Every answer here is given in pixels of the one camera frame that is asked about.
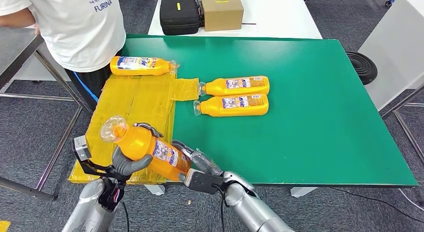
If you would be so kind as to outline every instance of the yellow plastic wrap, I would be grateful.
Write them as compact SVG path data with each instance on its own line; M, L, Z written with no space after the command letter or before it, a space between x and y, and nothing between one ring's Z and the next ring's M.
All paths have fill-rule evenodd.
M8 231L10 225L11 223L9 221L0 220L0 232Z
M199 79L176 79L166 73L161 76L116 76L106 82L85 134L91 152L91 160L99 165L112 163L114 144L104 142L100 130L112 116L120 115L128 122L146 122L155 127L170 142L174 126L175 101L195 100ZM72 183L88 183L98 176L83 172L76 161L69 176ZM166 179L149 168L136 172L128 184L162 184Z

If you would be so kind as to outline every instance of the yellow bottle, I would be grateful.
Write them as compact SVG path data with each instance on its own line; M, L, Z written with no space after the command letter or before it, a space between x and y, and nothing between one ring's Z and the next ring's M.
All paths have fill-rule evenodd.
M242 94L216 96L206 101L194 101L194 114L206 114L213 117L261 116L268 112L266 94Z
M253 93L267 95L269 91L270 81L266 76L217 78L209 83L199 83L200 96L232 96Z
M166 61L161 58L115 56L110 61L110 70L117 76L160 76L165 73L175 74L175 60Z
M100 131L106 142L117 144L122 153L133 161L145 155L152 155L149 164L156 173L172 181L179 181L179 174L187 175L191 161L172 145L156 138L151 131L143 127L129 126L121 116L109 118Z

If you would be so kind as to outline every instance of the white t-shirt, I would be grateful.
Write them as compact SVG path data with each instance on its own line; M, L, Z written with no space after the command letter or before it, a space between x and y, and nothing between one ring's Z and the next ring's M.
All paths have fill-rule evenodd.
M109 64L126 33L118 0L0 0L0 16L28 8L53 58L92 72Z

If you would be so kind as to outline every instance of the green table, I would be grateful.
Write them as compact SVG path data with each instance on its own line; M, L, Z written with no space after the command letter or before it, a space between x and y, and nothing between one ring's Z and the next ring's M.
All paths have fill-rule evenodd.
M175 108L174 139L254 184L418 185L338 40L129 35L123 54L176 60L179 78L204 82L268 76L266 115Z

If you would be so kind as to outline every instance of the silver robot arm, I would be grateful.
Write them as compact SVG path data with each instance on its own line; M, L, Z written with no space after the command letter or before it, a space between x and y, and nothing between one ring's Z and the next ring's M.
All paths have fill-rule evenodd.
M190 169L184 184L192 190L214 194L219 189L225 204L233 209L251 232L294 232L255 192L254 186L232 171L222 171L200 150L178 140L172 145L191 159L199 169Z
M255 188L240 175L225 171L225 202L233 209L251 232L294 232L256 194Z
M146 168L153 158L145 155L140 160L132 161L117 146L112 155L113 165L100 166L90 161L85 136L73 139L73 150L84 172L100 178L84 187L62 232L107 232L123 206L121 199L126 181L132 173Z
M243 177L235 172L222 171L198 149L193 150L177 140L173 140L172 145L200 169L190 169L187 176L180 176L189 189L209 194L221 190L226 205L237 213L251 232L294 232L259 198L253 185ZM100 179L91 181L84 187L62 232L107 232L121 207L120 200L124 196L126 181L132 173L146 168L153 158L146 155L140 160L132 161L117 147L112 155L113 165L104 167L89 160L91 155L84 136L75 138L73 147L84 172L98 175Z

